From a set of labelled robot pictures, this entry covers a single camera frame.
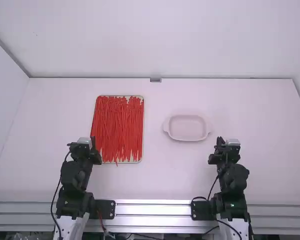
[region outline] black cable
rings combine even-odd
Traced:
[[[208,233],[210,233],[211,231],[213,231],[213,230],[215,230],[215,229],[217,229],[217,228],[219,228],[219,226],[214,226],[214,227],[211,228],[209,231],[206,231],[205,233],[203,233],[201,237],[207,235]]]
[[[125,237],[125,238],[123,238],[123,236],[116,236],[115,239],[118,239],[118,240],[128,240],[131,237],[132,234],[133,233],[130,233],[130,235],[128,237]]]
[[[229,228],[231,228],[233,231],[235,231],[235,233],[239,236],[240,240],[242,240],[242,237],[240,235],[240,233],[231,225],[229,225],[228,223],[225,223],[224,221],[220,221],[218,219],[215,219],[218,223],[224,224],[226,226],[228,226]]]
[[[140,233],[134,233],[134,235],[144,237],[144,238],[154,239],[154,240],[163,240],[163,238],[156,238],[156,237],[153,237],[153,236],[147,236],[147,235],[143,235],[143,234],[140,234]]]
[[[194,200],[197,200],[197,199],[203,199],[203,200],[208,201],[204,196],[196,196],[196,197],[192,198],[191,203],[192,203]]]
[[[214,186],[215,186],[215,184],[216,184],[216,182],[217,182],[218,179],[219,179],[219,175],[216,176],[216,178],[215,178],[215,180],[214,180],[214,182],[212,184],[212,187],[210,189],[210,192],[209,192],[209,195],[208,195],[208,199],[207,199],[208,202],[209,202],[209,199],[210,199],[210,195],[211,195],[212,189],[214,189]]]
[[[64,161],[63,162],[66,162],[67,161],[67,157],[68,155],[70,154],[70,151],[65,155],[64,157]],[[54,195],[53,195],[53,198],[52,198],[52,202],[51,202],[51,206],[50,206],[50,213],[51,213],[51,217],[54,221],[54,224],[56,225],[56,227],[58,228],[58,231],[59,231],[59,240],[62,240],[62,236],[61,236],[61,228],[54,216],[54,213],[52,212],[52,208],[54,206],[54,201],[55,201],[55,198],[56,198],[56,195],[57,195],[57,191],[59,189],[59,186],[60,186],[60,182],[61,182],[61,173],[60,173],[60,178],[59,178],[59,182],[58,182],[58,185],[56,186],[56,189],[55,189],[55,192],[54,192]]]

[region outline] black mounting bracket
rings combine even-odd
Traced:
[[[191,218],[194,221],[213,221],[212,208],[208,201],[191,202]]]
[[[114,219],[116,215],[116,202],[114,200],[94,200],[96,211],[90,214],[90,219],[99,219],[98,212],[102,219]]]

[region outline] red straw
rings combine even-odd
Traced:
[[[144,100],[130,96],[99,96],[95,102],[91,136],[102,161],[138,162],[143,154]]]

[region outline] white bowl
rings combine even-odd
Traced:
[[[212,131],[206,116],[197,113],[177,113],[163,123],[163,131],[178,141],[202,141]]]

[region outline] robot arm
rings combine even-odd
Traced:
[[[65,159],[61,167],[56,219],[52,215],[56,225],[54,240],[81,239],[90,214],[97,211],[94,195],[86,192],[93,165],[102,164],[95,138],[81,137],[68,146],[73,161]]]
[[[214,194],[210,201],[212,214],[219,223],[222,239],[248,240],[253,233],[244,190],[250,172],[237,164],[241,158],[240,142],[218,137],[214,148],[208,164],[217,167],[221,192]]]

